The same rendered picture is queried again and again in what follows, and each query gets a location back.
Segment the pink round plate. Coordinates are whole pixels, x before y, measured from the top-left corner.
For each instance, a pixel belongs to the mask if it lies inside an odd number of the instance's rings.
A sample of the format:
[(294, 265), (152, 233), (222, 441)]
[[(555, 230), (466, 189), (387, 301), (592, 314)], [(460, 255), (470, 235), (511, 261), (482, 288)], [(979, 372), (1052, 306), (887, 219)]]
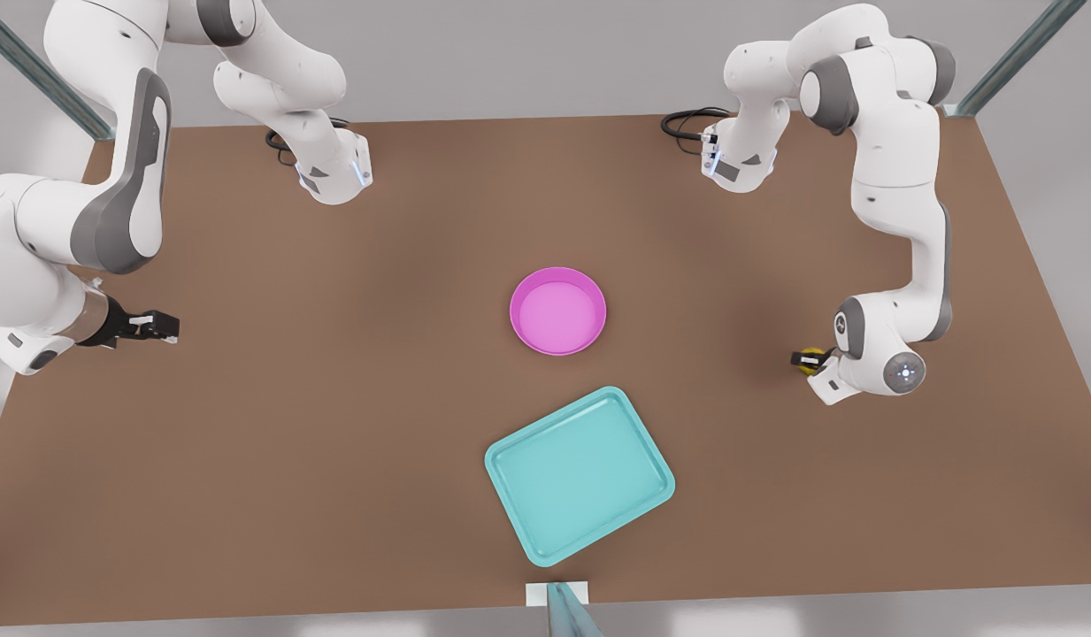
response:
[(511, 295), (512, 329), (521, 342), (542, 354), (576, 354), (596, 342), (606, 322), (606, 295), (582, 271), (536, 271)]

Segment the teal rectangular tray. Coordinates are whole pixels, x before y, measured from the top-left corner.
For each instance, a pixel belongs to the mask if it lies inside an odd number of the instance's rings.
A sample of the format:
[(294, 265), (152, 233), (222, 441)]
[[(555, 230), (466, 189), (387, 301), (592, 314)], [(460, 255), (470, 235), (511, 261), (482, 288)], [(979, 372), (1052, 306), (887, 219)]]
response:
[(630, 396), (613, 386), (489, 445), (484, 466), (521, 549), (541, 568), (637, 520), (676, 488)]

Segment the silver frame post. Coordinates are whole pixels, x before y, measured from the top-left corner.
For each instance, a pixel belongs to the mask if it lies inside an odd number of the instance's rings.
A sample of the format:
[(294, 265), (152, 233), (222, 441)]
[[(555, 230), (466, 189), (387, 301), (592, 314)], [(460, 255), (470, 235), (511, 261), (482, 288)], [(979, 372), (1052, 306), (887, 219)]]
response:
[(549, 582), (549, 637), (604, 637), (568, 582)]
[(958, 104), (979, 106), (980, 112), (1029, 64), (1088, 0), (1051, 0), (1038, 19), (998, 58)]
[(59, 110), (96, 142), (115, 139), (115, 129), (85, 103), (65, 80), (58, 76), (48, 62), (43, 61), (14, 29), (0, 19), (0, 56), (14, 67), (20, 75), (38, 88)]

